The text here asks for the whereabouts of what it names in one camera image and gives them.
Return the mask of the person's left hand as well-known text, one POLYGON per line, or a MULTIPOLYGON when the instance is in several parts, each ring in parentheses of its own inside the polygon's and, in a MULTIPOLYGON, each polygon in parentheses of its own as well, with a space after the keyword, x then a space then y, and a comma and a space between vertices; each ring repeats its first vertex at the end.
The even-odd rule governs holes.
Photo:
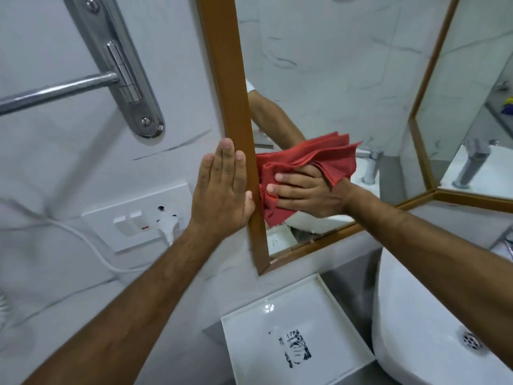
POLYGON ((246 188, 246 156, 242 151, 235 150, 234 181, 232 188, 225 193, 216 192, 216 152, 205 155, 193 193, 187 232, 205 240, 221 242, 244 228, 246 188))

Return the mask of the person's right hand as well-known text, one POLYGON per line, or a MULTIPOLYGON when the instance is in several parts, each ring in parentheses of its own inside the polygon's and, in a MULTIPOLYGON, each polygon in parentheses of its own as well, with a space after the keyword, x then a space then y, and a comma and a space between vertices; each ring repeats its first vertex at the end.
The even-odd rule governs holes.
POLYGON ((316 218, 345 214, 353 189, 353 183, 347 178, 331 185, 312 165, 290 173, 277 173, 274 181, 266 186, 266 193, 278 198, 279 208, 300 211, 316 218))

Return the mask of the red cleaning cloth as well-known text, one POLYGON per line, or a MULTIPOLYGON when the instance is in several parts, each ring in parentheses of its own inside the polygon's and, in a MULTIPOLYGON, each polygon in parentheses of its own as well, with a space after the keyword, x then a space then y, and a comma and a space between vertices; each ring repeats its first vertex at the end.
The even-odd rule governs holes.
POLYGON ((281 225, 296 213, 279 208, 278 197, 267 193, 267 185, 277 183, 274 178, 276 173, 285 174, 312 165, 318 168, 330 185, 337 185, 344 178, 350 179, 355 173, 356 150, 360 144, 361 142, 350 143, 348 134, 333 132, 287 150, 257 154, 260 197, 268 226, 281 225))

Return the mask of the person's right forearm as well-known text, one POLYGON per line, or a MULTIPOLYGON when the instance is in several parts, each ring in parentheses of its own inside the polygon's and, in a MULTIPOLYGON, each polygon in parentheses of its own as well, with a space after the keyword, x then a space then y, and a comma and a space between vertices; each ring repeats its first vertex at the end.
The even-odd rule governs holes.
POLYGON ((382 202, 348 180, 339 187, 342 212, 513 370, 513 263, 382 202))

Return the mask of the person's left forearm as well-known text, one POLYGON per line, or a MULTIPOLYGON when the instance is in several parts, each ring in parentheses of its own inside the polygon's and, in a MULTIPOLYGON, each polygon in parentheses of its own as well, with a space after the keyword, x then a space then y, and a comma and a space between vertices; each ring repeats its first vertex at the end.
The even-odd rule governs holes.
POLYGON ((133 385, 169 317, 230 225, 184 233, 22 385, 133 385))

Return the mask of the white power plug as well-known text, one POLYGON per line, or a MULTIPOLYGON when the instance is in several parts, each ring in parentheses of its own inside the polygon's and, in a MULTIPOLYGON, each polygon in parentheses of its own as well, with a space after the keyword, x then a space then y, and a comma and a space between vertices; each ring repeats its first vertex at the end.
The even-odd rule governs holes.
POLYGON ((157 228, 168 246, 171 246, 180 235, 179 218, 165 211, 162 211, 157 219, 157 228))

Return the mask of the white square tray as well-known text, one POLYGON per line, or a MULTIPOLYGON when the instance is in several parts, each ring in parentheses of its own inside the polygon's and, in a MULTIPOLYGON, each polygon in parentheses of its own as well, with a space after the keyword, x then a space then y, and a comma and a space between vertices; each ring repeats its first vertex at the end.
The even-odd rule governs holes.
POLYGON ((221 317, 236 385, 343 385, 375 356, 316 273, 221 317))

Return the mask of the chrome towel bar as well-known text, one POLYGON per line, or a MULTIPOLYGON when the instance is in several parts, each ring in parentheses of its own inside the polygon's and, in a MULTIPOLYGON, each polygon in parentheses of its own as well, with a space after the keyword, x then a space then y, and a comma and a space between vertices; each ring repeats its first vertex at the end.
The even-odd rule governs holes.
POLYGON ((119 83, 119 81, 120 77, 117 73, 103 72, 2 97, 0 98, 0 116, 109 87, 119 83))

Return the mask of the white ceramic sink basin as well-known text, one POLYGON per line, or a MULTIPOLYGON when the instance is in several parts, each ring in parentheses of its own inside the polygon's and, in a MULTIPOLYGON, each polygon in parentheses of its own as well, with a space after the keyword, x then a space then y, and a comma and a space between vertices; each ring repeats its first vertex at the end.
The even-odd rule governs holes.
POLYGON ((480 356, 457 339, 462 324, 385 248, 375 283, 372 346, 401 385, 513 385, 513 371, 487 346, 480 356))

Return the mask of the wooden framed side mirror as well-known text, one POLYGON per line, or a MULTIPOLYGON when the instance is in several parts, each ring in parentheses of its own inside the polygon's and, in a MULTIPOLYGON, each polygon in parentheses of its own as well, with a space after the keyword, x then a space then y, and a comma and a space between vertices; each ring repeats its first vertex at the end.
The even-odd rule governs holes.
POLYGON ((500 137, 513 98, 513 0, 449 0, 408 118, 415 206, 440 201, 513 213, 513 151, 500 137))

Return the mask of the chrome faucet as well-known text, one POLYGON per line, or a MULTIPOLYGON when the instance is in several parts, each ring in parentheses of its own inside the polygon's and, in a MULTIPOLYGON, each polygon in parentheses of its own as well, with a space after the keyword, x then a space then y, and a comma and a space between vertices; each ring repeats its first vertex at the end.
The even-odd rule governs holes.
POLYGON ((490 251, 513 263, 513 225, 491 245, 490 251))

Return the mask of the chrome sink drain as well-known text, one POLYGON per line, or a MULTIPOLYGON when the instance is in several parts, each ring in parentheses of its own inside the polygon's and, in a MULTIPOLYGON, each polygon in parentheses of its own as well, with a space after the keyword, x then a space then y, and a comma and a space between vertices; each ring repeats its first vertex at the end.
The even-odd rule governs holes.
POLYGON ((472 352, 473 354, 484 356, 489 352, 489 349, 482 342, 482 340, 477 337, 475 333, 471 332, 465 327, 459 328, 457 332, 457 339, 465 349, 472 352))

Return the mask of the white wall socket plate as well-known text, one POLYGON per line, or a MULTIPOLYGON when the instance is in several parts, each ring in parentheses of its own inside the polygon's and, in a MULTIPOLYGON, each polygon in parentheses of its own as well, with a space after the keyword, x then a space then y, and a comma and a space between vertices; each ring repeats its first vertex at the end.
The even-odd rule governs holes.
POLYGON ((189 185, 182 182, 163 190, 86 211, 81 217, 113 252, 122 252, 163 239, 157 228, 157 219, 162 211, 179 218, 181 232, 190 220, 191 202, 189 185))

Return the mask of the wooden framed wall mirror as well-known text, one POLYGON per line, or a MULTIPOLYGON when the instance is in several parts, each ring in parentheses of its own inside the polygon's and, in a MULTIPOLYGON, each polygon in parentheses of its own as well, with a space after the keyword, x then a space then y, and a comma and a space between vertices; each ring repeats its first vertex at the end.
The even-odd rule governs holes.
POLYGON ((362 141, 354 180, 404 211, 435 200, 415 117, 460 0, 195 0, 227 137, 246 153, 257 210, 249 223, 262 276, 362 232, 348 218, 313 220, 291 247, 265 231, 243 78, 307 138, 337 131, 362 141))

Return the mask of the chrome wall bracket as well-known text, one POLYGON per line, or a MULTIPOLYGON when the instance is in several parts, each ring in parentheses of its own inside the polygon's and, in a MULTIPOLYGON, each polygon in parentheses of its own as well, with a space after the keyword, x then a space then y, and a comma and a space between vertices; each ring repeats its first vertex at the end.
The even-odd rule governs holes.
POLYGON ((101 72, 118 81, 109 90, 132 133, 160 137, 163 116, 116 0, 63 0, 101 72))

